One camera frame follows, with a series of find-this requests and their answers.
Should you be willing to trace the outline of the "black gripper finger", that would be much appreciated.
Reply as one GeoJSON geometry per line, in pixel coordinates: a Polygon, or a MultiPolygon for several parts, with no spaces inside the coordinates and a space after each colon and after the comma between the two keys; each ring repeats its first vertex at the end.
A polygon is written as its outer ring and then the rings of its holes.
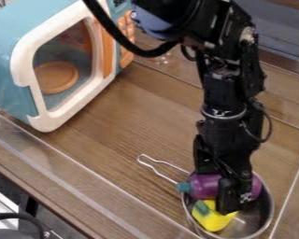
{"type": "Polygon", "coordinates": [[[221,215],[240,210],[239,186],[237,182],[231,178],[220,178],[217,180],[215,209],[221,215]]]}
{"type": "Polygon", "coordinates": [[[199,134],[193,140],[193,162],[195,171],[199,175],[217,174],[212,153],[209,152],[203,137],[199,134]]]}

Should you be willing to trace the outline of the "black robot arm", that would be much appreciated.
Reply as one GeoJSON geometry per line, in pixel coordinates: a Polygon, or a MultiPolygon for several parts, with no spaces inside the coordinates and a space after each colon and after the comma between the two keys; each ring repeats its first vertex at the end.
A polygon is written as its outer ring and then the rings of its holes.
{"type": "Polygon", "coordinates": [[[220,174],[215,209],[225,215],[252,200],[249,157],[259,149],[264,90],[257,34],[251,15],[233,0],[132,0],[142,31],[196,52],[204,89],[193,143],[195,172],[220,174]]]}

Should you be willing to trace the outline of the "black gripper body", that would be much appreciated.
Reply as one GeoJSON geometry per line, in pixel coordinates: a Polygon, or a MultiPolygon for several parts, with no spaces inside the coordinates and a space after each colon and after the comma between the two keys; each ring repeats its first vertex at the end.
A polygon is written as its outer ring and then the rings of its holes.
{"type": "MultiPolygon", "coordinates": [[[[247,108],[236,115],[228,111],[211,114],[207,110],[201,114],[204,119],[196,123],[196,130],[212,153],[217,173],[237,179],[247,189],[252,179],[251,155],[263,142],[263,112],[247,108]]],[[[248,204],[251,200],[241,196],[239,202],[248,204]]]]}

